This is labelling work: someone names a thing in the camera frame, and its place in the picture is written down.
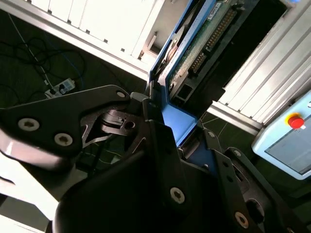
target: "blue sheet metal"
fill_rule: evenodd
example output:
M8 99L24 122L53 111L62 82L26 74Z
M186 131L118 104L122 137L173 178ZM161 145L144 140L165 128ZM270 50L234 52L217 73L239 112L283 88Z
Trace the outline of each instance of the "blue sheet metal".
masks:
M164 118L164 122L167 126L171 127L173 130L173 134L175 137L175 141L177 146L181 144L181 142L187 137L187 135L191 132L191 130L194 128L194 126L197 123L197 118L186 113L185 111L181 110L180 108L174 106L170 103L169 99L169 93L168 93L168 78L173 73L174 69L176 68L178 62L186 52L187 48L189 47L191 41L201 28L202 24L205 22L207 16L209 15L211 9L214 6L216 0L206 0L203 7L201 8L200 12L198 13L197 17L195 18L193 24L189 28L187 34L185 35L183 41L181 42L180 46L178 47L175 55L173 56L170 63L167 65L167 67L164 69L164 71L161 73L158 82L162 85L162 114ZM177 27L181 23L182 18L185 16L186 11L188 10L191 0L189 1L182 17L180 18L179 22L176 24L176 27L174 28L171 36L165 43L164 47L162 48L158 60L155 64L157 64L159 61L159 58L163 55L163 53L166 52L167 47L170 44L170 40L172 36L174 35Z

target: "screw head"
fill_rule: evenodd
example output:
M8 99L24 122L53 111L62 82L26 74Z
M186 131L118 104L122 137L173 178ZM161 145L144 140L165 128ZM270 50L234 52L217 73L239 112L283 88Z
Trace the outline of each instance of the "screw head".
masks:
M239 152L239 151L237 151L237 150L234 150L233 151L238 157L241 157L242 155L241 155L241 153Z
M72 144L73 139L67 133L58 133L57 135L55 135L54 141L56 144L58 144L60 146L67 147L67 146L70 146Z
M176 187L171 188L170 194L171 198L178 204L182 204L185 202L185 195L179 188Z
M248 228L248 220L241 212L235 212L234 217L239 225L245 229Z
M23 118L19 120L17 124L20 129L29 132L36 131L40 127L39 122L32 118Z
M210 137L212 137L212 138L215 137L215 134L213 134L211 131L208 131L208 135L209 135Z
M125 97L125 94L122 93L121 91L117 91L117 95L120 96L121 98L124 98L124 97Z

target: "green circuit board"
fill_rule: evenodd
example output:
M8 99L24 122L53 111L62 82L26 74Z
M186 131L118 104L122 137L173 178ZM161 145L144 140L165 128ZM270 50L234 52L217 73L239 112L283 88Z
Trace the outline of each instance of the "green circuit board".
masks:
M206 21L195 36L189 48L179 61L174 73L170 77L170 86L176 86L179 78L190 68L197 70L206 56L202 50L209 51L217 43L222 33L232 21L236 12L231 9L237 0L228 0L227 2L218 1L211 10Z

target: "electronic component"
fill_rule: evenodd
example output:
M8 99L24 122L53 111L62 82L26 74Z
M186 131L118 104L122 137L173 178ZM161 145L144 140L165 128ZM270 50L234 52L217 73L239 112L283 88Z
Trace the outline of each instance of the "electronic component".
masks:
M175 95L181 80L188 75L191 78L193 72L197 71L202 62L209 56L209 50L215 46L222 33L236 15L236 11L232 9L232 6L236 3L237 0L229 0L227 2L218 1L214 5L170 78L170 97Z
M68 93L69 91L73 90L75 87L76 86L75 86L74 80L66 79L62 81L61 83L59 83L58 85L54 86L53 90L47 90L45 93L48 98L54 98L54 97L62 96Z

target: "power strip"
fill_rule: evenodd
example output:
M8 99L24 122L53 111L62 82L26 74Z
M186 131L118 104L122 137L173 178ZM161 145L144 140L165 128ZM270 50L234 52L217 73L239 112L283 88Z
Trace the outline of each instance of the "power strip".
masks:
M54 86L52 93L51 93L51 90L47 90L45 93L46 93L47 98L50 99L50 98L62 96L66 94L67 92L73 90L75 87L76 86L74 84L74 80L66 79L62 81L61 83L59 83L58 85Z

